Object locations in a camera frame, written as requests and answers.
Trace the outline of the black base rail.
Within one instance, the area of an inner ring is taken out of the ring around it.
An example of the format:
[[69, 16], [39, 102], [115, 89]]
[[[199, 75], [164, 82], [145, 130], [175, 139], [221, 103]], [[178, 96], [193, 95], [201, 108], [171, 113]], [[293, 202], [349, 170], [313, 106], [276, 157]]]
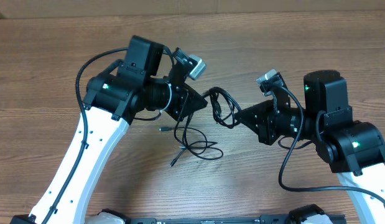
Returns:
[[88, 217], [87, 224], [288, 224], [288, 223], [329, 223], [346, 224], [344, 215], [329, 215], [315, 204], [306, 205], [288, 214], [267, 214], [258, 217], [231, 218], [130, 218], [111, 209], [103, 209], [97, 215]]

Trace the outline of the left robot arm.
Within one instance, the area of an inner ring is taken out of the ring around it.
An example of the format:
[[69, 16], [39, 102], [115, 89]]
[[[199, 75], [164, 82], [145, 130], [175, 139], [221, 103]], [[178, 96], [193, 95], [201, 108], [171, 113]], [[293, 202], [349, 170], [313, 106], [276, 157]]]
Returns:
[[88, 217], [86, 212], [100, 175], [138, 112], [167, 113], [174, 120], [204, 108], [206, 100], [186, 84], [205, 71], [197, 55], [137, 35], [115, 60], [77, 96], [80, 120], [55, 177], [42, 198], [12, 223], [129, 223], [110, 209]]

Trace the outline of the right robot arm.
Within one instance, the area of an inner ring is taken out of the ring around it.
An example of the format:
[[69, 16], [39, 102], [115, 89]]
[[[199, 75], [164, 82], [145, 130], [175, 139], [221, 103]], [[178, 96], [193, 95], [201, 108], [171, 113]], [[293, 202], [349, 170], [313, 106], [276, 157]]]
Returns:
[[385, 140], [375, 125], [353, 119], [346, 80], [336, 70], [304, 76], [300, 103], [282, 75], [271, 70], [257, 85], [267, 100], [236, 113], [260, 143], [306, 140], [337, 175], [361, 223], [385, 223]]

